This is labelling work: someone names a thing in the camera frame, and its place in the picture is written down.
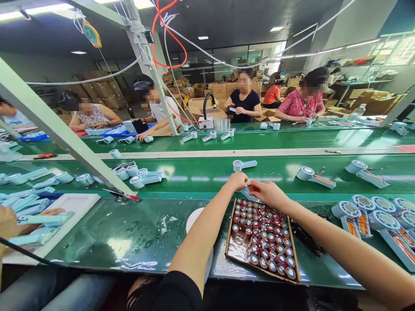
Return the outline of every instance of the metal pole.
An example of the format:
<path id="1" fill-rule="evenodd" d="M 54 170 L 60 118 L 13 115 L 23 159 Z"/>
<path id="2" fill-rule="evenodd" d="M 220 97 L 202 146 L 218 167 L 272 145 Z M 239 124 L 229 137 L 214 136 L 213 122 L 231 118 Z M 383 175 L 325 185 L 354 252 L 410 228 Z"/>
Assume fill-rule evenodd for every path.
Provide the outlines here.
<path id="1" fill-rule="evenodd" d="M 387 127 L 408 107 L 415 99 L 415 87 L 406 93 L 405 97 L 402 98 L 393 108 L 389 111 L 387 117 L 379 124 L 380 127 Z"/>
<path id="2" fill-rule="evenodd" d="M 48 107 L 45 102 L 0 58 L 0 93 L 27 118 L 67 150 L 81 165 L 112 189 L 133 191 Z"/>
<path id="3" fill-rule="evenodd" d="M 131 15 L 131 25 L 129 25 L 128 27 L 129 29 L 127 30 L 127 34 L 130 38 L 130 42 L 133 47 L 134 53 L 137 56 L 138 49 L 140 51 L 139 55 L 142 56 L 144 65 L 149 68 L 150 76 L 153 78 L 157 91 L 160 94 L 160 102 L 163 107 L 164 114 L 166 115 L 166 118 L 169 122 L 170 130 L 172 131 L 174 136 L 177 136 L 179 134 L 177 133 L 176 125 L 174 123 L 172 114 L 170 113 L 170 109 L 166 102 L 166 98 L 164 97 L 164 89 L 159 81 L 160 77 L 157 73 L 155 63 L 151 56 L 152 54 L 150 52 L 150 45 L 148 44 L 144 35 L 146 29 L 141 23 L 140 15 L 138 13 L 137 7 L 134 4 L 134 1 L 125 0 L 125 4 L 127 5 L 128 11 Z"/>
<path id="4" fill-rule="evenodd" d="M 8 126 L 2 119 L 0 119 L 0 127 L 3 128 L 6 132 L 9 132 L 10 135 L 17 139 L 19 139 L 19 137 L 22 137 L 18 132 L 16 132 L 14 129 Z"/>

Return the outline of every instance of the sleeveless top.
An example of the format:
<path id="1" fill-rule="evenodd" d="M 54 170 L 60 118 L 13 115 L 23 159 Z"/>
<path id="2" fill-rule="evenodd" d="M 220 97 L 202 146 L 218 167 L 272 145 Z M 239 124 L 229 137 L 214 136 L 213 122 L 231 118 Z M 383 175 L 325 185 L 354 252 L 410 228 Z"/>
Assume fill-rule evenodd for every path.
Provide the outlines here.
<path id="1" fill-rule="evenodd" d="M 92 126 L 101 122 L 108 122 L 109 119 L 102 113 L 99 106 L 100 104 L 93 104 L 93 111 L 92 115 L 90 116 L 86 116 L 84 114 L 77 114 L 77 116 L 82 121 L 82 123 L 88 126 Z"/>

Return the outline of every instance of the black cable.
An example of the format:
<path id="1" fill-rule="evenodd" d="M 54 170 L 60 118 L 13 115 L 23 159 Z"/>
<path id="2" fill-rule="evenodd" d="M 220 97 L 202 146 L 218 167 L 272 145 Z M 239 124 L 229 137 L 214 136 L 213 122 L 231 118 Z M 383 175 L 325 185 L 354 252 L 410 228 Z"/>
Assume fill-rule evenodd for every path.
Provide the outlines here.
<path id="1" fill-rule="evenodd" d="M 9 241 L 3 239 L 2 237 L 0 237 L 0 243 L 7 246 L 7 247 L 10 247 L 11 249 L 14 249 L 15 251 L 17 251 L 17 252 L 19 252 L 23 255 L 26 255 L 26 256 L 34 259 L 34 260 L 37 260 L 40 263 L 43 263 L 43 264 L 46 264 L 46 265 L 49 265 L 49 266 L 53 266 L 53 267 L 66 267 L 63 264 L 51 262 L 51 261 L 48 261 L 44 258 L 40 258 L 39 256 L 31 253 L 30 251 L 25 250 L 24 248 L 21 248 L 20 246 L 17 246 L 13 243 L 10 243 Z"/>

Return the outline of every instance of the hand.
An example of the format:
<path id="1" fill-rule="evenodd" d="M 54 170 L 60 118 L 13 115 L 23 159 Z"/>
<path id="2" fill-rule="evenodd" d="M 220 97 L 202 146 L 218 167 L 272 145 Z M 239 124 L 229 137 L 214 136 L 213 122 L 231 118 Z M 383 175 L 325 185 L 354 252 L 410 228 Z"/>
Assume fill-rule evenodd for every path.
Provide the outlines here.
<path id="1" fill-rule="evenodd" d="M 224 187 L 229 187 L 233 192 L 240 191 L 248 186 L 249 178 L 242 172 L 233 173 Z"/>
<path id="2" fill-rule="evenodd" d="M 237 107 L 236 114 L 246 114 L 246 110 L 242 107 Z"/>
<path id="3" fill-rule="evenodd" d="M 102 128 L 105 128 L 105 127 L 109 127 L 109 124 L 108 124 L 108 122 L 101 122 L 101 123 L 95 124 L 93 127 L 96 128 L 96 129 L 102 129 Z"/>
<path id="4" fill-rule="evenodd" d="M 294 117 L 292 120 L 295 121 L 295 122 L 298 122 L 298 123 L 306 123 L 308 121 L 308 118 L 306 118 L 306 117 Z"/>
<path id="5" fill-rule="evenodd" d="M 135 139 L 136 139 L 136 140 L 139 140 L 139 141 L 141 141 L 141 142 L 143 142 L 145 137 L 147 137 L 147 136 L 151 136 L 152 134 L 153 134 L 152 129 L 149 129 L 149 130 L 146 130 L 145 132 L 143 132 L 143 133 L 141 133 L 141 134 L 138 134 L 138 135 L 135 137 Z"/>
<path id="6" fill-rule="evenodd" d="M 89 126 L 89 125 L 86 125 L 86 124 L 84 124 L 84 123 L 82 123 L 82 124 L 79 126 L 79 128 L 80 128 L 81 130 L 85 130 L 85 129 L 87 129 L 87 128 L 90 128 L 90 126 Z"/>
<path id="7" fill-rule="evenodd" d="M 286 213 L 287 209 L 290 208 L 292 200 L 273 182 L 253 180 L 248 189 L 250 195 L 257 197 L 283 213 Z"/>
<path id="8" fill-rule="evenodd" d="M 17 219 L 14 211 L 9 207 L 0 205 L 0 236 L 10 240 L 15 235 Z M 3 245 L 0 246 L 0 254 L 3 252 Z"/>

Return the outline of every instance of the cardboard tray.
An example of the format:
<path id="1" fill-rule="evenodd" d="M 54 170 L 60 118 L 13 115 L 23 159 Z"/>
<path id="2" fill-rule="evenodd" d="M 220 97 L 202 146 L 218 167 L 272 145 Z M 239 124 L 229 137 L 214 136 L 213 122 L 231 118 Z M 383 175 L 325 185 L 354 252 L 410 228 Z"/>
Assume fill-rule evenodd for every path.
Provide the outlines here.
<path id="1" fill-rule="evenodd" d="M 294 280 L 291 280 L 287 277 L 284 276 L 280 276 L 277 273 L 273 273 L 271 272 L 269 269 L 263 269 L 260 267 L 260 265 L 258 264 L 257 266 L 254 266 L 252 264 L 249 263 L 249 256 L 248 256 L 248 249 L 251 247 L 250 244 L 250 239 L 246 239 L 246 238 L 242 238 L 242 236 L 245 236 L 245 230 L 239 230 L 236 235 L 232 233 L 232 224 L 233 224 L 233 218 L 235 216 L 235 206 L 236 206 L 236 201 L 238 199 L 241 200 L 246 200 L 247 202 L 249 202 L 249 200 L 244 199 L 244 198 L 236 198 L 235 202 L 233 203 L 233 209 L 232 209 L 232 216 L 230 218 L 230 224 L 229 224 L 229 230 L 228 230 L 228 236 L 227 236 L 227 241 L 226 241 L 226 248 L 225 248 L 225 256 L 231 260 L 237 261 L 239 263 L 242 263 L 243 265 L 253 268 L 253 269 L 257 269 L 259 271 L 262 271 L 272 277 L 275 277 L 277 279 L 281 279 L 284 281 L 288 281 L 290 283 L 293 284 L 301 284 L 301 275 L 300 275 L 300 270 L 298 267 L 298 260 L 297 260 L 297 253 L 295 251 L 295 245 L 294 245 L 294 238 L 293 238 L 293 232 L 291 230 L 291 221 L 290 218 L 288 216 L 286 216 L 287 218 L 287 224 L 288 224 L 288 231 L 290 232 L 290 237 L 289 239 L 291 240 L 292 243 L 292 250 L 293 250 L 293 259 L 295 260 L 295 267 L 293 268 L 295 273 L 296 273 L 296 278 Z"/>

